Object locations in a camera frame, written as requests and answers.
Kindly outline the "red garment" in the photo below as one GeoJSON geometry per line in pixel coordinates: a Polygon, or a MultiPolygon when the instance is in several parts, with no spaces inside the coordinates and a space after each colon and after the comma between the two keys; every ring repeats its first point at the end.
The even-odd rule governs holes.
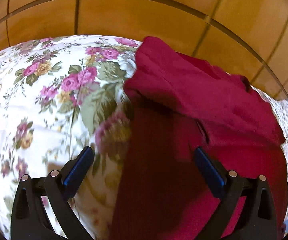
{"type": "Polygon", "coordinates": [[[201,147],[240,176],[264,175],[277,225],[288,206],[285,138],[271,105],[248,79],[146,37],[124,91],[131,138],[110,229],[111,239],[193,239],[219,204],[198,168],[201,147]]]}

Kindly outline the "floral bedspread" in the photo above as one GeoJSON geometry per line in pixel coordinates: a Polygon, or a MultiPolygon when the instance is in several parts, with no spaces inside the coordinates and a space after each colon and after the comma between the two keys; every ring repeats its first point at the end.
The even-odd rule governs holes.
{"type": "MultiPolygon", "coordinates": [[[[94,165],[69,204],[95,239],[111,239],[132,134],[133,109],[124,85],[136,72],[141,44],[76,35],[0,51],[0,231],[6,239],[21,176],[43,177],[85,146],[95,152],[94,165]]],[[[288,184],[288,104],[251,88],[271,105],[283,131],[288,184]]]]}

